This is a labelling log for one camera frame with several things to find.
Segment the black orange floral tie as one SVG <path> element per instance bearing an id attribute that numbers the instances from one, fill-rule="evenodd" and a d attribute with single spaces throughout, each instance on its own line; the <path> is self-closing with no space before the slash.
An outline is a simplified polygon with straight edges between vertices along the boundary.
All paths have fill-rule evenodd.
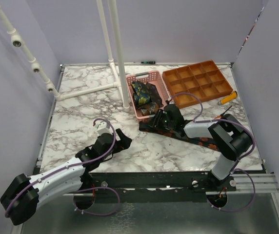
<path id="1" fill-rule="evenodd" d="M 180 141 L 185 141 L 188 143 L 203 146 L 219 152 L 219 148 L 212 138 L 208 138 L 208 137 L 189 138 L 185 133 L 183 135 L 180 135 L 174 130 L 167 130 L 159 127 L 151 127 L 148 122 L 143 122 L 143 121 L 139 123 L 139 130 L 141 132 L 154 133 L 154 134 L 174 138 Z"/>

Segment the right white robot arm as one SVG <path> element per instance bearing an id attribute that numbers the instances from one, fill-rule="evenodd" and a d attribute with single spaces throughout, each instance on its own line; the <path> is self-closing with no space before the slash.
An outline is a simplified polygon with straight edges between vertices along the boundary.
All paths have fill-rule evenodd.
<path id="1" fill-rule="evenodd" d="M 225 178 L 256 144 L 251 132 L 231 114 L 212 120 L 186 120 L 174 104 L 159 109 L 147 125 L 151 132 L 192 143 L 206 143 L 208 148 L 219 151 L 220 156 L 207 179 L 208 187 L 214 191 L 225 185 Z"/>

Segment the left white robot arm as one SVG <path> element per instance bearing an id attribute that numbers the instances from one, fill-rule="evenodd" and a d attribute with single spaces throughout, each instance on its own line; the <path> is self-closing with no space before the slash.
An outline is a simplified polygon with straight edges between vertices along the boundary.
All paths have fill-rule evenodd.
<path id="1" fill-rule="evenodd" d="M 95 183 L 90 172 L 109 156 L 129 149 L 132 139 L 121 129 L 103 133 L 64 164 L 41 174 L 16 176 L 0 198 L 5 217 L 17 226 L 30 219 L 45 203 L 70 192 L 87 192 Z"/>

